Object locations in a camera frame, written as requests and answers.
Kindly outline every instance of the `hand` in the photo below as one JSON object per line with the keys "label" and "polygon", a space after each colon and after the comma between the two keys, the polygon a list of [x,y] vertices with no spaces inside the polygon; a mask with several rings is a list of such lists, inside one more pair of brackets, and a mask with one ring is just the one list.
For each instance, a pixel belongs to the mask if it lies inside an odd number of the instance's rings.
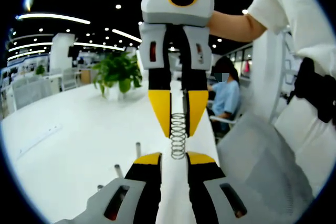
{"label": "hand", "polygon": [[214,91],[214,88],[209,84],[207,84],[207,88],[208,88],[208,91]]}

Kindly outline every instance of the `potted plant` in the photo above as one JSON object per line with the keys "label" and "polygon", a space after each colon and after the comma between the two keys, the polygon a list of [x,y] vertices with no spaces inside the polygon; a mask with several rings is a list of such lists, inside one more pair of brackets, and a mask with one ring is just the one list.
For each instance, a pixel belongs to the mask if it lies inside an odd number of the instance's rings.
{"label": "potted plant", "polygon": [[98,84],[102,96],[109,100],[113,99],[112,96],[116,92],[117,99],[122,99],[132,84],[134,88],[141,87],[142,76],[136,55],[130,57],[127,52],[110,53],[92,68],[98,70],[93,80],[94,86],[97,88]]}
{"label": "potted plant", "polygon": [[45,69],[44,69],[43,65],[38,65],[38,67],[35,70],[35,74],[42,76],[44,73],[45,73]]}

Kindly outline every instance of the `metal spring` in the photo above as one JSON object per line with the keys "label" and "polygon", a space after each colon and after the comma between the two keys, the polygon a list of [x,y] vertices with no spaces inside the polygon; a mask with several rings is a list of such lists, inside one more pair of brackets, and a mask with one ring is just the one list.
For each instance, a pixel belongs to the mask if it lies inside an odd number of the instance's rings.
{"label": "metal spring", "polygon": [[183,113],[174,113],[171,117],[172,158],[183,159],[185,156],[186,125]]}

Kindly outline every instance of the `white shirt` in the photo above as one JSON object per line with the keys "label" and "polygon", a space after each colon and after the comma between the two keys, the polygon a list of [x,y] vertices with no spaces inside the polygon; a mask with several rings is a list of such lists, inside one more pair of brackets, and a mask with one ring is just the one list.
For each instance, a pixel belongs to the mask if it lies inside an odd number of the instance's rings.
{"label": "white shirt", "polygon": [[254,0],[248,13],[275,34],[289,25],[296,54],[313,59],[317,73],[336,78],[336,40],[316,0]]}
{"label": "white shirt", "polygon": [[[275,34],[289,25],[296,54],[313,59],[317,73],[336,78],[335,37],[316,0],[254,0],[248,13]],[[336,159],[336,131],[331,122],[320,121],[315,107],[294,97],[275,128],[294,151],[317,196]]]}

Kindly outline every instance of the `black strap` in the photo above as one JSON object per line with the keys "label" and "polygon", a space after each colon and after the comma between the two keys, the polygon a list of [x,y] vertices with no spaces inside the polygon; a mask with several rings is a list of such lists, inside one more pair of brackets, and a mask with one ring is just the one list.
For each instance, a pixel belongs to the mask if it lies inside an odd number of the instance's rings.
{"label": "black strap", "polygon": [[328,123],[336,124],[336,80],[334,77],[321,76],[315,73],[314,62],[304,58],[295,81],[295,89],[291,92],[287,104],[293,98],[306,99],[318,111],[318,118]]}

